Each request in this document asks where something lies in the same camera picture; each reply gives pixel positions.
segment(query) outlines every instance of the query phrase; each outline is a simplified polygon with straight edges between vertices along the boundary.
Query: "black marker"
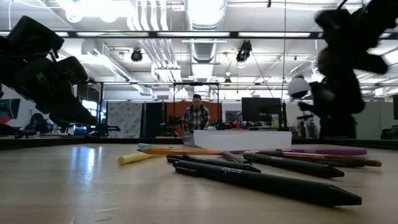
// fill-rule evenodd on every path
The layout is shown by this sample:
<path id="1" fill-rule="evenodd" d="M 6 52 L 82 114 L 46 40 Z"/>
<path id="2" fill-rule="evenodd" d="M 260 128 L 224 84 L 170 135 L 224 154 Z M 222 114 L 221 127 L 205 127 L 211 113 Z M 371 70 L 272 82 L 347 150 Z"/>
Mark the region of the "black marker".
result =
<path id="1" fill-rule="evenodd" d="M 199 162 L 202 164 L 208 164 L 208 165 L 213 165 L 213 166 L 221 166 L 221 167 L 229 167 L 229 168 L 234 168 L 234 169 L 241 169 L 241 170 L 247 170 L 251 172 L 261 172 L 261 170 L 254 168 L 253 166 L 249 164 L 241 164 L 237 162 L 228 162 L 228 161 L 221 161 L 221 160 L 216 160 L 216 159 L 207 159 L 203 157 L 195 157 L 195 156 L 174 156 L 170 155 L 167 156 L 167 162 L 178 162 L 180 160 L 182 161 L 190 161 L 190 162 Z"/>
<path id="2" fill-rule="evenodd" d="M 281 157 L 265 156 L 250 152 L 245 152 L 243 154 L 243 157 L 252 162 L 278 167 L 282 169 L 287 169 L 295 172 L 300 172 L 303 174 L 314 175 L 316 177 L 323 177 L 323 178 L 344 177 L 343 171 L 340 171 L 332 166 L 324 164 L 317 164 L 306 161 L 297 161 Z"/>
<path id="3" fill-rule="evenodd" d="M 361 205 L 362 198 L 331 184 L 259 174 L 229 167 L 179 161 L 173 164 L 179 174 L 239 185 L 326 206 Z"/>
<path id="4" fill-rule="evenodd" d="M 223 151 L 223 157 L 224 157 L 224 159 L 231 161 L 231 162 L 238 162 L 238 163 L 242 163 L 242 164 L 250 164 L 251 165 L 250 161 L 245 160 L 243 157 L 235 155 L 229 151 Z"/>

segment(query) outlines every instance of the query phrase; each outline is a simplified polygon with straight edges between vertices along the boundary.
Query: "black monitor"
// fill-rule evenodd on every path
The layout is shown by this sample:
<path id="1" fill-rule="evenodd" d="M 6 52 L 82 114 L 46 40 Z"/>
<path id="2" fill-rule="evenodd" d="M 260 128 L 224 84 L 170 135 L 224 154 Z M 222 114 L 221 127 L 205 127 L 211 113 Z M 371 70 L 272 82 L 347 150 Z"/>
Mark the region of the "black monitor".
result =
<path id="1" fill-rule="evenodd" d="M 398 95 L 392 96 L 394 107 L 394 119 L 398 119 Z"/>
<path id="2" fill-rule="evenodd" d="M 280 98 L 242 98 L 243 121 L 268 122 L 272 114 L 277 114 L 282 121 Z"/>
<path id="3" fill-rule="evenodd" d="M 20 103 L 21 99 L 0 100 L 0 119 L 7 116 L 17 119 Z"/>

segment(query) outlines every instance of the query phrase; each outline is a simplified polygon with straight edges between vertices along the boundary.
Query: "brown marker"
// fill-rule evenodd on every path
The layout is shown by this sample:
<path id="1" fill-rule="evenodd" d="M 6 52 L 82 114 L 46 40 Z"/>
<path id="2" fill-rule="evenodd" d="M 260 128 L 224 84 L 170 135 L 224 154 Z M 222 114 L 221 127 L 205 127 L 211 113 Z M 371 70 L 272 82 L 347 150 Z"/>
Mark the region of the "brown marker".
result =
<path id="1" fill-rule="evenodd" d="M 364 166 L 380 167 L 381 166 L 380 161 L 372 161 L 353 156 L 331 156 L 331 155 L 306 154 L 306 153 L 281 152 L 281 151 L 258 151 L 256 153 L 267 156 L 276 156 L 287 159 L 315 162 L 319 164 L 326 164 L 336 167 L 364 167 Z"/>

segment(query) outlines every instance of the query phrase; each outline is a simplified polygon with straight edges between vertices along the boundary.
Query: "man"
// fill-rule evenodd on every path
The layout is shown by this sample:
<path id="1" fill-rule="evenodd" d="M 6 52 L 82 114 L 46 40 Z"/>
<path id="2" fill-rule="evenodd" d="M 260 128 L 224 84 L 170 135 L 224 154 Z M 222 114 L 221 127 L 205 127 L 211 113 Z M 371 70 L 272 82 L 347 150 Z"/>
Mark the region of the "man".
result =
<path id="1" fill-rule="evenodd" d="M 362 112 L 365 106 L 359 81 L 350 66 L 340 64 L 332 55 L 325 48 L 318 56 L 318 69 L 325 78 L 321 83 L 310 83 L 314 105 L 300 102 L 298 106 L 320 117 L 320 138 L 354 139 L 356 122 L 352 114 Z"/>
<path id="2" fill-rule="evenodd" d="M 184 113 L 185 134 L 192 134 L 194 130 L 205 130 L 209 126 L 209 122 L 209 110 L 202 105 L 200 95 L 195 94 L 192 98 L 192 105 Z"/>

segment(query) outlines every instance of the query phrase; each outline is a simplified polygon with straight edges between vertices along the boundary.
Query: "desk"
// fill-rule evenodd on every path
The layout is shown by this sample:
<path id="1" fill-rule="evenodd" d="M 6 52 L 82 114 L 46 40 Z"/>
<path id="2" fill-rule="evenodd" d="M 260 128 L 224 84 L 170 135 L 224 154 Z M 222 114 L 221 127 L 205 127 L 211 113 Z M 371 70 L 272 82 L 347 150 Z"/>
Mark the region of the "desk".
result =
<path id="1" fill-rule="evenodd" d="M 396 223 L 395 151 L 369 150 L 382 167 L 341 168 L 346 176 L 335 180 L 255 164 L 263 173 L 327 182 L 363 198 L 362 206 L 328 208 L 176 174 L 165 157 L 118 166 L 118 156 L 136 149 L 82 144 L 0 151 L 1 223 Z"/>

